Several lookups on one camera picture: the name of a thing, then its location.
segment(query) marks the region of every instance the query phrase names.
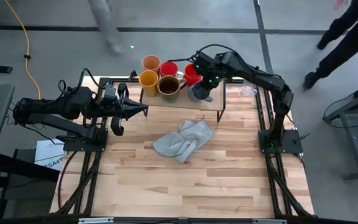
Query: shoe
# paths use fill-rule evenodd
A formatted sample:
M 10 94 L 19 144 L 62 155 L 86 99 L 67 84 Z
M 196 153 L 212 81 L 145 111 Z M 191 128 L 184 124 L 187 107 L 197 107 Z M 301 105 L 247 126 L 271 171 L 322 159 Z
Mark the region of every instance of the shoe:
M 329 42 L 325 42 L 321 39 L 320 42 L 318 42 L 317 44 L 317 49 L 324 50 L 327 47 L 328 43 Z
M 122 54 L 124 52 L 122 50 L 121 45 L 118 44 L 117 42 L 115 42 L 115 43 L 108 42 L 107 47 L 108 47 L 110 53 L 113 54 L 113 55 Z
M 309 74 L 307 74 L 305 76 L 305 82 L 303 82 L 303 90 L 310 90 L 314 84 L 316 84 L 316 82 L 320 79 L 320 76 L 317 75 L 316 72 L 309 72 Z

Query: mug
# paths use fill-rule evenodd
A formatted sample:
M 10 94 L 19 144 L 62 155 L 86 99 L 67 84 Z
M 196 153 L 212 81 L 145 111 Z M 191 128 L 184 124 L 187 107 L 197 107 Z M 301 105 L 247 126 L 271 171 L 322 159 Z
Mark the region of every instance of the mug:
M 201 75 L 198 75 L 193 67 L 193 64 L 188 64 L 185 68 L 185 78 L 188 86 L 192 86 L 203 79 Z
M 139 83 L 147 96 L 157 95 L 157 82 L 158 75 L 151 70 L 144 71 L 139 75 Z
M 155 55 L 149 55 L 143 58 L 142 60 L 142 66 L 144 70 L 151 70 L 157 74 L 160 73 L 160 58 L 158 58 Z
M 161 99 L 172 103 L 177 100 L 180 90 L 186 87 L 186 80 L 178 80 L 176 77 L 167 75 L 158 81 L 158 92 Z
M 189 99 L 192 101 L 192 102 L 200 102 L 201 100 L 200 99 L 197 99 L 196 96 L 194 95 L 193 93 L 193 88 L 194 86 L 196 85 L 196 83 L 192 86 L 189 87 L 189 90 L 187 91 L 187 95 L 189 97 Z M 207 102 L 212 102 L 214 99 L 210 96 L 208 96 L 207 98 L 203 99 Z
M 175 76 L 178 73 L 178 65 L 175 62 L 164 62 L 160 67 L 160 77 Z

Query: wooden table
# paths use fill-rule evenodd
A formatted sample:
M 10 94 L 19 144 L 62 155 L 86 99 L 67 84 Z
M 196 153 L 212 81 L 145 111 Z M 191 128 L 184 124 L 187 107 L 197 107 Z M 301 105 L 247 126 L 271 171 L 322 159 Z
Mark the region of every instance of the wooden table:
M 97 90 L 89 77 L 83 85 Z M 130 98 L 138 101 L 140 85 L 127 85 Z M 265 157 L 259 151 L 257 137 L 260 127 L 255 97 L 241 96 L 240 86 L 227 84 L 226 112 L 220 123 L 211 111 L 150 106 L 148 117 L 139 113 L 122 122 L 123 136 L 110 131 L 99 166 L 92 216 L 272 218 Z M 177 131 L 183 120 L 197 121 L 204 115 L 214 136 L 185 164 L 153 150 L 151 143 Z M 287 129 L 291 125 L 285 121 Z M 62 184 L 63 202 L 78 185 L 83 156 L 77 153 L 68 165 Z M 282 157 L 289 189 L 313 213 L 302 163 L 293 155 Z M 51 212 L 57 210 L 56 193 Z M 284 211 L 279 190 L 278 195 Z

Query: brown mug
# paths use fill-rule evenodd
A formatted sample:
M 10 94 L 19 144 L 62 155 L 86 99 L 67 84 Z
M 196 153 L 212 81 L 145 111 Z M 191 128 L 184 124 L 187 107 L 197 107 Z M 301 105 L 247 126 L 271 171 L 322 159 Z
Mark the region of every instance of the brown mug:
M 157 84 L 161 99 L 173 103 L 178 99 L 179 92 L 186 87 L 186 80 L 178 80 L 176 77 L 167 75 L 162 77 Z

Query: yellow cable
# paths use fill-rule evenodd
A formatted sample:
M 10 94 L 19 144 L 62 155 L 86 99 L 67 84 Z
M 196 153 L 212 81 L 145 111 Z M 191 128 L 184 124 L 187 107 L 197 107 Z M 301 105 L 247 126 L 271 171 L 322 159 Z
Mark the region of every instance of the yellow cable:
M 9 8 L 11 9 L 11 11 L 13 12 L 13 14 L 16 16 L 16 19 L 20 22 L 20 25 L 23 28 L 24 31 L 24 35 L 25 35 L 25 39 L 27 40 L 27 55 L 30 54 L 30 41 L 29 41 L 29 36 L 27 35 L 27 31 L 24 28 L 24 25 L 22 23 L 22 21 L 20 20 L 19 16 L 16 14 L 15 10 L 13 9 L 13 7 L 9 4 L 9 2 L 7 0 L 5 0 L 5 3 L 9 6 Z M 41 91 L 40 88 L 37 84 L 37 82 L 32 78 L 32 76 L 30 75 L 29 72 L 29 59 L 26 58 L 25 59 L 25 72 L 27 73 L 27 75 L 30 77 L 31 81 L 34 83 L 35 87 L 37 87 L 37 91 L 38 91 L 38 99 L 41 100 Z

